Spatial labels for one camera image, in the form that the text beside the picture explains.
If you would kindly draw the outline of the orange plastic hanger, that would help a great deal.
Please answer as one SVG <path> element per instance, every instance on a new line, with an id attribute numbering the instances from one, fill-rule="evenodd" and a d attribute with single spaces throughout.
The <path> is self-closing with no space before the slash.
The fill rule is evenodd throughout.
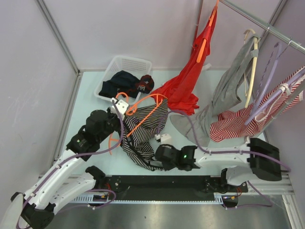
<path id="1" fill-rule="evenodd" d="M 126 93 L 124 93 L 124 92 L 118 93 L 118 94 L 115 96 L 115 99 L 118 99 L 119 95 L 121 95 L 121 94 L 122 94 L 122 95 L 125 95 L 126 100 L 127 100 L 127 102 L 128 102 L 129 97 L 128 97 L 128 95 L 127 95 Z M 143 124 L 143 122 L 144 122 L 150 115 L 153 114 L 153 112 L 156 111 L 156 109 L 162 104 L 163 99 L 167 99 L 167 97 L 164 96 L 164 95 L 162 95 L 162 94 L 150 94 L 150 95 L 144 97 L 143 99 L 139 100 L 138 102 L 136 102 L 131 108 L 128 108 L 128 109 L 127 109 L 127 116 L 133 115 L 133 114 L 137 111 L 138 104 L 140 104 L 140 103 L 143 102 L 144 100 L 148 99 L 149 97 L 155 97 L 155 99 L 156 99 L 156 106 L 147 114 L 147 116 L 146 116 L 143 120 L 141 120 L 141 121 L 137 124 L 137 126 L 136 126 L 133 130 L 131 130 L 131 131 L 129 132 L 129 134 L 128 134 L 127 136 L 130 136 L 130 135 L 131 135 L 140 125 Z M 112 134 L 110 134 L 110 137 L 109 137 L 109 140 L 108 140 L 108 147 L 109 147 L 109 150 L 110 150 L 110 151 L 109 151 L 109 152 L 110 152 L 110 155 L 112 155 L 112 150 L 110 149 L 110 146 L 111 146 L 111 142 L 112 142 L 112 141 L 119 142 L 119 139 L 114 139 L 114 138 L 112 137 Z"/>

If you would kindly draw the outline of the black white striped tank top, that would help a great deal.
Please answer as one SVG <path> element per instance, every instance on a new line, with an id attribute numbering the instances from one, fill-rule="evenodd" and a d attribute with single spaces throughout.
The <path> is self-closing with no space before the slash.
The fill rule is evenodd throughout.
<path id="1" fill-rule="evenodd" d="M 127 156 L 138 166 L 150 170 L 146 160 L 154 159 L 154 149 L 150 140 L 162 131 L 168 117 L 168 101 L 163 99 L 162 104 L 140 125 L 130 136 L 127 136 L 137 124 L 143 120 L 156 105 L 138 108 L 137 111 L 124 118 L 124 136 L 121 148 Z"/>

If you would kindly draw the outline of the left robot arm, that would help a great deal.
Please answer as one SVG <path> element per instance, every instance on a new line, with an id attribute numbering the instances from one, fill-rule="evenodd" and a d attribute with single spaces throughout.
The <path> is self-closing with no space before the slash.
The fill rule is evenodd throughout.
<path id="1" fill-rule="evenodd" d="M 116 199 L 116 193 L 106 189 L 105 174 L 96 166 L 86 168 L 75 181 L 65 185 L 72 172 L 91 156 L 106 153 L 100 144 L 113 132 L 123 134 L 123 120 L 128 106 L 118 103 L 107 111 L 95 110 L 86 124 L 67 144 L 66 150 L 46 174 L 24 193 L 16 192 L 1 223 L 2 229 L 44 229 L 67 204 L 85 192 L 105 194 L 106 204 Z"/>

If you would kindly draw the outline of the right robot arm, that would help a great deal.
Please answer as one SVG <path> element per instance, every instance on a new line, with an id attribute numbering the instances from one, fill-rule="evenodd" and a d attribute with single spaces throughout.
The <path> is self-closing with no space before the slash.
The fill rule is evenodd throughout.
<path id="1" fill-rule="evenodd" d="M 276 182 L 282 179 L 279 149 L 259 138 L 250 138 L 240 146 L 229 148 L 184 146 L 178 150 L 163 143 L 157 148 L 155 159 L 164 170 L 215 167 L 219 170 L 220 187 L 224 191 L 232 191 L 248 180 Z"/>

